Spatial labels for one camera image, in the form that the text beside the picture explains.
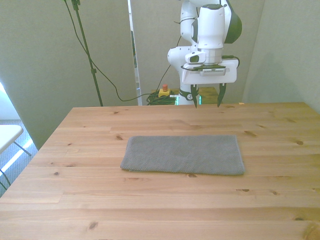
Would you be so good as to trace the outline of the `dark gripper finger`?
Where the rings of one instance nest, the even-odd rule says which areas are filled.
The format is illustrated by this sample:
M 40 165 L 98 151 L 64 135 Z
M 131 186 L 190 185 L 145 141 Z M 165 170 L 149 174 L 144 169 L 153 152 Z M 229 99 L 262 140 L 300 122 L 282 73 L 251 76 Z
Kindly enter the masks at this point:
M 226 93 L 227 84 L 226 83 L 220 83 L 219 84 L 219 94 L 217 97 L 217 107 L 219 107 L 223 101 L 223 98 Z
M 194 106 L 197 108 L 197 105 L 198 105 L 197 96 L 199 95 L 199 89 L 198 89 L 196 84 L 192 84 L 190 86 L 190 93 L 191 93 L 191 96 L 192 96 L 192 100 L 193 100 Z

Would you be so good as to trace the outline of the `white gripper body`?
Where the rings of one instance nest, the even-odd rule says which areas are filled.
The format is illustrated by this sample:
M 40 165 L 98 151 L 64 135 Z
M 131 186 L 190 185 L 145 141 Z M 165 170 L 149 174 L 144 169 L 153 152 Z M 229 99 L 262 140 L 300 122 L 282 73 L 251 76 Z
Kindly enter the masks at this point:
M 237 80 L 238 59 L 227 59 L 214 65 L 186 63 L 181 66 L 185 85 L 227 84 Z

